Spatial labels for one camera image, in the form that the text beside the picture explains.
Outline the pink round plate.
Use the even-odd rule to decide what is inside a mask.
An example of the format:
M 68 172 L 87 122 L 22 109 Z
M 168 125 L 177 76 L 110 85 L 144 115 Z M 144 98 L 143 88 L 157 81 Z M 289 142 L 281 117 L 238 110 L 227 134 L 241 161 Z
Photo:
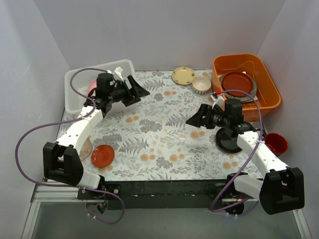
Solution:
M 94 79 L 88 86 L 87 94 L 97 87 L 97 79 Z

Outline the black round plate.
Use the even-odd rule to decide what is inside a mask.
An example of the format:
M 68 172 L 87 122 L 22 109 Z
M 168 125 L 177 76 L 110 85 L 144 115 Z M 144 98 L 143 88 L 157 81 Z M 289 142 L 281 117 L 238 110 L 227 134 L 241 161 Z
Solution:
M 242 149 L 237 145 L 238 134 L 229 127 L 219 129 L 215 136 L 216 145 L 226 153 L 238 153 Z

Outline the small cream floral plate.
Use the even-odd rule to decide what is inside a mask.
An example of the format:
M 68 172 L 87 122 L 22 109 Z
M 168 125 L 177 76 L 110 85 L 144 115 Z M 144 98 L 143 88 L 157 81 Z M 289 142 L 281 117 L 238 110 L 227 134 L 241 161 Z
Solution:
M 179 85 L 189 85 L 192 84 L 193 80 L 196 78 L 196 73 L 191 68 L 178 67 L 173 70 L 171 76 L 175 83 Z

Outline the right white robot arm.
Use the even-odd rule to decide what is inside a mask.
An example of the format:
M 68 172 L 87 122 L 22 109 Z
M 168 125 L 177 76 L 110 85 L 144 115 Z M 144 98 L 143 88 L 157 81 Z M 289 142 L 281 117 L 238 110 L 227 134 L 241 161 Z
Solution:
M 244 122 L 242 104 L 239 100 L 227 99 L 224 104 L 223 109 L 219 105 L 202 104 L 186 124 L 194 127 L 203 126 L 206 129 L 220 127 L 237 147 L 249 155 L 247 161 L 257 166 L 263 180 L 252 178 L 239 170 L 231 175 L 212 203 L 216 204 L 226 191 L 231 198 L 237 198 L 244 193 L 247 197 L 258 200 L 269 215 L 302 209 L 305 205 L 302 171 L 282 162 L 262 142 L 261 132 Z

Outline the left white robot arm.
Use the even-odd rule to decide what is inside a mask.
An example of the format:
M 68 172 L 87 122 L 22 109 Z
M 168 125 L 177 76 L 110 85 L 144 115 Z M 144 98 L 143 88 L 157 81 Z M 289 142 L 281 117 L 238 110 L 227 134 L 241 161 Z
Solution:
M 44 176 L 47 179 L 89 188 L 95 199 L 105 196 L 106 187 L 101 176 L 83 168 L 80 150 L 95 126 L 111 110 L 112 104 L 122 102 L 126 107 L 135 104 L 150 93 L 129 75 L 126 80 L 115 78 L 112 73 L 101 73 L 95 88 L 89 91 L 76 121 L 55 143 L 43 147 Z

